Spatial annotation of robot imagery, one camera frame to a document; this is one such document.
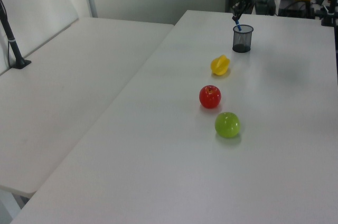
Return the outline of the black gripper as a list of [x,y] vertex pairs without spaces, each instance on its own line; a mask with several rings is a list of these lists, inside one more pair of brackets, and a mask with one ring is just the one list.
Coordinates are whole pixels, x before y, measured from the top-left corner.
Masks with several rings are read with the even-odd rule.
[[248,9],[250,5],[251,5],[251,0],[233,0],[232,19],[235,22],[240,20],[242,14],[245,12],[245,10]]

